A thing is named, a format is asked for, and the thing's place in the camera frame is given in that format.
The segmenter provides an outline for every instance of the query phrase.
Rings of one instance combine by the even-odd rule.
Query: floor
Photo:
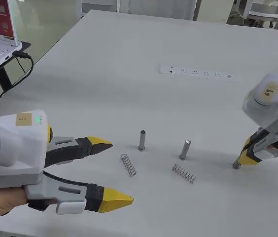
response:
[[[26,51],[38,61],[78,21],[75,0],[10,0],[19,40],[30,42]],[[27,70],[30,64],[21,60]],[[12,80],[23,72],[16,60],[6,66]]]

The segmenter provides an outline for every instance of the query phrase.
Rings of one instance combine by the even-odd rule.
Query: metal peg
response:
[[[188,152],[190,144],[191,144],[191,141],[189,139],[186,139],[182,153],[179,155],[179,158],[181,160],[186,160],[186,156],[187,156],[187,152]]]
[[[140,141],[139,141],[139,146],[138,146],[138,150],[143,152],[145,147],[144,147],[144,142],[145,142],[145,134],[146,132],[144,130],[142,130],[140,132]]]

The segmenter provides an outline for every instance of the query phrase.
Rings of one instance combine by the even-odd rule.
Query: table surface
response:
[[[160,64],[239,76],[241,83],[162,75]],[[257,126],[246,93],[278,71],[278,31],[110,12],[88,13],[0,99],[0,115],[43,109],[56,136],[98,136],[110,150],[49,171],[125,192],[111,213],[57,215],[22,206],[0,230],[39,237],[278,237],[278,159],[231,168]],[[147,131],[139,152],[139,133]],[[192,145],[180,161],[186,138]],[[119,160],[128,154],[130,178]],[[193,185],[172,172],[178,163]]]
[[[25,51],[26,49],[28,49],[32,44],[28,43],[28,42],[25,42],[25,41],[22,41],[22,48],[20,51]],[[6,60],[4,63],[2,63],[0,65],[0,69],[3,68],[6,64],[8,64],[9,62],[11,62],[15,57],[12,56],[10,57],[8,60]]]

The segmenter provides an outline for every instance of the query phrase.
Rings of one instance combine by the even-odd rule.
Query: coil spring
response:
[[[196,178],[196,176],[192,175],[186,169],[183,169],[178,164],[175,164],[173,166],[172,171],[174,171],[176,174],[179,174],[180,176],[182,176],[184,179],[189,181],[191,184],[194,182],[194,180]]]
[[[240,159],[241,156],[239,156],[236,161],[233,163],[232,167],[234,169],[240,169],[241,168],[241,164],[239,163],[239,159]]]
[[[126,170],[129,173],[130,177],[133,177],[135,174],[137,174],[137,171],[135,170],[127,154],[121,155],[120,159],[126,167]]]

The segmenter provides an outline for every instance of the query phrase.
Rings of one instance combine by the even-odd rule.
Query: label sticker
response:
[[[261,99],[270,102],[277,91],[278,84],[276,82],[269,82],[262,90]]]
[[[19,113],[16,115],[15,126],[31,126],[32,114],[31,113]]]

